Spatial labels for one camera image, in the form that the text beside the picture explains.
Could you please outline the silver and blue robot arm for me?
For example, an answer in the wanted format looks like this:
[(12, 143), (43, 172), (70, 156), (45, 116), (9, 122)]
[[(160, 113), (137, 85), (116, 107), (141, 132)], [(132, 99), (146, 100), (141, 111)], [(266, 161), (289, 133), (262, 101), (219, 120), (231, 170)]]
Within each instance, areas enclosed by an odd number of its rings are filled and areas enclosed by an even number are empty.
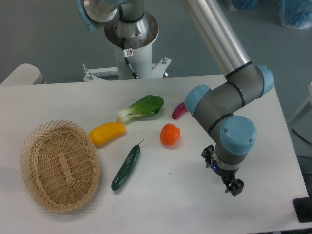
[[(256, 139), (253, 122), (235, 112), (270, 91), (273, 75), (267, 67), (253, 64), (215, 0), (185, 0), (183, 4), (226, 79), (215, 89), (195, 87), (185, 105), (215, 142), (202, 152), (206, 166), (235, 196), (244, 187), (236, 171)], [(157, 38), (158, 25), (143, 1), (78, 0), (76, 5), (89, 30), (105, 29), (116, 48), (119, 79), (148, 79), (156, 73), (152, 54), (142, 50)]]

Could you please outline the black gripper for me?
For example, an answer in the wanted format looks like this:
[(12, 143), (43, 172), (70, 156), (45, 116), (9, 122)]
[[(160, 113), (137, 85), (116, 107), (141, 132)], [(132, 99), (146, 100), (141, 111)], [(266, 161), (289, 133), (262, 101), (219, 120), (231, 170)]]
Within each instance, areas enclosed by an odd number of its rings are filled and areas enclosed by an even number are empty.
[(231, 193), (232, 196), (237, 196), (243, 191), (244, 182), (241, 179), (236, 179), (235, 173), (239, 169), (239, 165), (230, 165), (221, 160), (213, 159), (215, 148), (213, 145), (207, 146), (201, 156), (205, 159), (206, 168), (212, 170), (222, 178), (222, 182), (226, 186), (225, 193)]

